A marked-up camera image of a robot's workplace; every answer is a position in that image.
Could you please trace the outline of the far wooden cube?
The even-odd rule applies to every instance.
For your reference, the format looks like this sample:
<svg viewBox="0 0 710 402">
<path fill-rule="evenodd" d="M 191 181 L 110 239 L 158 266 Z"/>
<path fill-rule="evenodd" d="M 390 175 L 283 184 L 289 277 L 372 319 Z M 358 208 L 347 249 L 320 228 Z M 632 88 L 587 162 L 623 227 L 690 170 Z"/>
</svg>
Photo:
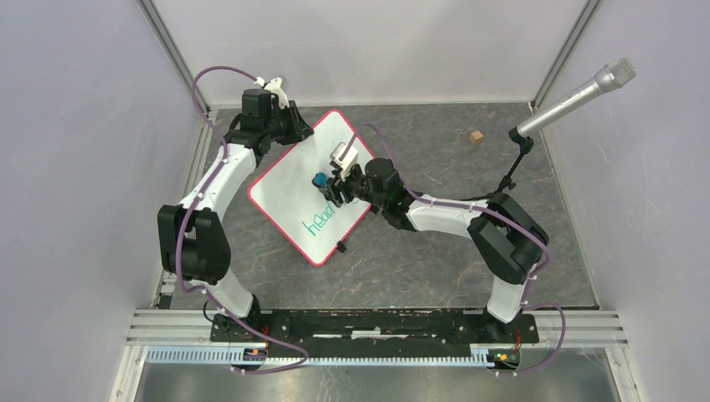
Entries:
<svg viewBox="0 0 710 402">
<path fill-rule="evenodd" d="M 470 142 L 471 142 L 474 146 L 479 146 L 479 145 L 481 145 L 481 144 L 483 143 L 483 141 L 484 141 L 484 138 L 485 138 L 484 134 L 483 134 L 481 131 L 478 131 L 478 130 L 473 131 L 473 132 L 470 134 L 470 136 L 469 136 Z"/>
</svg>

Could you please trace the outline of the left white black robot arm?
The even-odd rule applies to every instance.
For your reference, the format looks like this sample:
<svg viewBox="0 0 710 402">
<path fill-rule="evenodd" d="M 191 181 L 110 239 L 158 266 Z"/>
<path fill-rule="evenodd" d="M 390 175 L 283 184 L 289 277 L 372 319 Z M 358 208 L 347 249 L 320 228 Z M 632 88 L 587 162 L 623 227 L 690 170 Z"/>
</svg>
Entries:
<svg viewBox="0 0 710 402">
<path fill-rule="evenodd" d="M 243 341 L 262 333 L 263 319 L 257 298 L 230 270 L 224 214 L 273 144 L 297 144 L 313 133 L 283 90 L 273 85 L 246 90 L 241 112 L 220 136 L 221 148 L 197 187 L 157 213 L 163 269 L 176 275 L 182 291 L 203 293 L 231 318 L 231 330 Z"/>
</svg>

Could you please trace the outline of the black microphone tripod stand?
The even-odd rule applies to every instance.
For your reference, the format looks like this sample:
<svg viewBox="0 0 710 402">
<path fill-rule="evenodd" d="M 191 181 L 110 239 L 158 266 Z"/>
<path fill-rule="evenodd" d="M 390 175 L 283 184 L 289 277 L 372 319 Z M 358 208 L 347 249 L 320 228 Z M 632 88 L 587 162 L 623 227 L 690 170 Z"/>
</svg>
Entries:
<svg viewBox="0 0 710 402">
<path fill-rule="evenodd" d="M 515 134 L 512 137 L 512 140 L 519 146 L 519 153 L 516 160 L 508 170 L 507 174 L 499 182 L 497 188 L 494 191 L 482 196 L 463 198 L 463 201 L 478 201 L 486 198 L 491 198 L 494 194 L 502 193 L 506 189 L 514 189 L 517 186 L 517 184 L 512 179 L 512 175 L 517 170 L 522 159 L 533 149 L 534 140 L 531 137 L 523 137 L 519 134 Z"/>
</svg>

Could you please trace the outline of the blue whiteboard eraser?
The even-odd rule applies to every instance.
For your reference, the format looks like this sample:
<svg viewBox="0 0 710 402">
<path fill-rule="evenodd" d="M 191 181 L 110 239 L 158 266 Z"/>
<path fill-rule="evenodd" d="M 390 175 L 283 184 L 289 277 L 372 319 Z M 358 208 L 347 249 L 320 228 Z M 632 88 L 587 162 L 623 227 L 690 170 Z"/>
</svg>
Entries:
<svg viewBox="0 0 710 402">
<path fill-rule="evenodd" d="M 311 183 L 318 189 L 327 187 L 328 177 L 325 173 L 317 173 L 311 180 Z"/>
</svg>

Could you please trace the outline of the silver microphone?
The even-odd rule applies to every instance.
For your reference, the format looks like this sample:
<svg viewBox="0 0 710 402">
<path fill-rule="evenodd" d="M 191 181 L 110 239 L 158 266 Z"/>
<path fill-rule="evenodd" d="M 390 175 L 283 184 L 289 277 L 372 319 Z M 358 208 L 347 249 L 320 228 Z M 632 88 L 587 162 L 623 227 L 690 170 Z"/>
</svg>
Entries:
<svg viewBox="0 0 710 402">
<path fill-rule="evenodd" d="M 524 138 L 534 132 L 542 130 L 604 94 L 621 89 L 635 77 L 636 69 L 629 58 L 606 64 L 588 81 L 513 127 L 508 135 L 515 143 L 522 144 Z"/>
</svg>

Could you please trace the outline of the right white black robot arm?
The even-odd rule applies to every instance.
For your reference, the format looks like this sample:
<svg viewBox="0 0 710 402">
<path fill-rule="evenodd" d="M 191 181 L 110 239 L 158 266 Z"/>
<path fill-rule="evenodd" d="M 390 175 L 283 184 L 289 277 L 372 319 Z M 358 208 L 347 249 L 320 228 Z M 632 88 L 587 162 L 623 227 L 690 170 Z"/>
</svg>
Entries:
<svg viewBox="0 0 710 402">
<path fill-rule="evenodd" d="M 485 334 L 504 342 L 517 331 L 527 283 L 549 257 L 544 229 L 510 195 L 436 198 L 408 188 L 391 160 L 374 158 L 349 171 L 318 173 L 312 184 L 336 207 L 370 204 L 395 229 L 441 232 L 471 240 L 494 275 L 483 322 Z"/>
</svg>

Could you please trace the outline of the pink framed whiteboard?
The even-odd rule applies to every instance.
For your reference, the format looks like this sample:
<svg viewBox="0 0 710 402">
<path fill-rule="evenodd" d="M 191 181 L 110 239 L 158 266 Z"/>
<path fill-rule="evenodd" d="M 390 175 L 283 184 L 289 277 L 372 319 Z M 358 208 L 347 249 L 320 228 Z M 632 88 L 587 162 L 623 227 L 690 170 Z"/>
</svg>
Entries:
<svg viewBox="0 0 710 402">
<path fill-rule="evenodd" d="M 250 185 L 252 204 L 315 266 L 323 265 L 370 204 L 354 200 L 334 206 L 313 185 L 323 173 L 330 177 L 330 155 L 346 144 L 355 128 L 340 110 L 326 113 L 313 126 L 314 135 L 289 148 Z"/>
</svg>

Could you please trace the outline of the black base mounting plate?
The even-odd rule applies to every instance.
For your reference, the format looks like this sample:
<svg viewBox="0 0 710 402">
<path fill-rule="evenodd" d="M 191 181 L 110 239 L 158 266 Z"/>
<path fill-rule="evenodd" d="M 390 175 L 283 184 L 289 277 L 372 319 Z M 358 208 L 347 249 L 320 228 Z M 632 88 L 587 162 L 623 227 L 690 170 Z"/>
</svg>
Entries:
<svg viewBox="0 0 710 402">
<path fill-rule="evenodd" d="M 246 330 L 215 314 L 210 339 L 246 343 L 247 355 L 268 358 L 464 358 L 472 345 L 515 347 L 539 340 L 532 314 L 500 323 L 481 310 L 274 309 L 247 318 Z"/>
</svg>

